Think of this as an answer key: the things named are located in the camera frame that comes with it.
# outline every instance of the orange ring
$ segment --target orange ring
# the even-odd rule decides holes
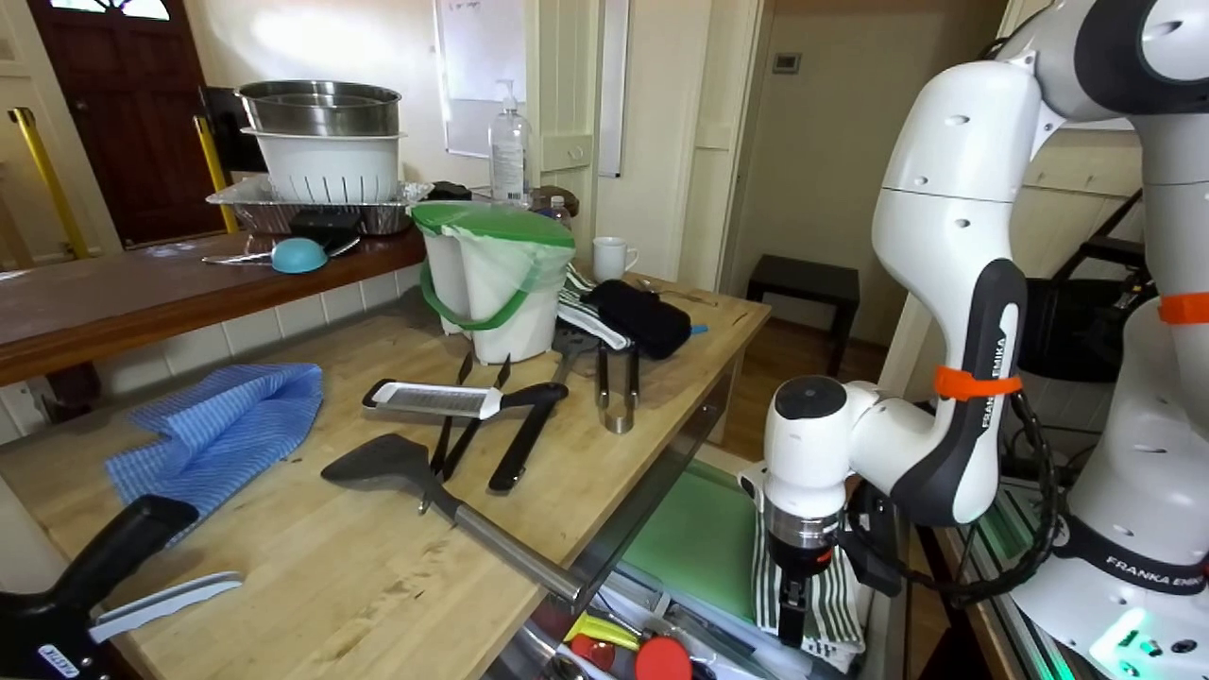
[[[1162,295],[1162,325],[1209,325],[1209,295]]]
[[[976,377],[970,369],[938,368],[938,398],[939,401],[991,401],[1000,393],[1021,393],[1021,376],[1010,377]]]

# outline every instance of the kitchen counter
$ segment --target kitchen counter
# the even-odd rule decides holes
[[[242,233],[199,233],[0,281],[0,386],[424,261],[419,232],[361,244],[315,276],[279,276],[266,261],[242,267],[199,261],[242,249]]]
[[[594,358],[569,376],[569,398],[539,434],[520,484],[492,494],[486,476],[516,432],[516,416],[480,429],[448,490],[505,532],[582,573],[594,546],[623,546],[636,507],[659,502],[646,484],[670,455],[691,455],[720,421],[729,376],[768,322],[768,306],[659,288],[703,330],[674,358],[642,362],[636,432],[607,434],[594,403]],[[254,358],[318,362],[325,408],[306,446],[256,476],[177,550],[136,571],[113,605],[180,580],[239,571],[242,589],[185,609],[119,639],[146,675],[485,675],[543,589],[509,571],[439,514],[402,490],[347,490],[322,468],[366,437],[405,434],[433,446],[439,424],[371,421],[359,401],[379,377],[453,383],[466,339],[439,338],[433,317],[405,300]],[[516,362],[509,390],[549,383],[555,356]],[[74,555],[118,509],[103,460],[146,441],[131,429],[136,401],[0,450],[0,476],[63,555]]]

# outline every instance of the white cup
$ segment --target white cup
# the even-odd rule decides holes
[[[594,281],[618,281],[618,276],[627,276],[627,267],[636,267],[636,249],[627,245],[627,240],[598,233],[594,240]]]

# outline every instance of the black bag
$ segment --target black bag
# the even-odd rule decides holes
[[[648,358],[670,358],[691,338],[685,310],[623,281],[598,285],[582,304],[598,306],[601,322],[631,338]]]

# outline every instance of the black spatula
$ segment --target black spatula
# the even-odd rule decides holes
[[[448,494],[439,476],[426,468],[426,450],[402,437],[402,434],[380,434],[341,460],[332,460],[322,474],[327,484],[347,484],[347,489],[402,489],[419,494],[424,502],[439,507],[456,528],[477,536],[486,553],[494,553],[501,563],[534,580],[538,585],[551,589],[555,599],[578,605],[582,585],[538,555],[530,546],[515,542],[505,528],[466,507],[456,494]]]

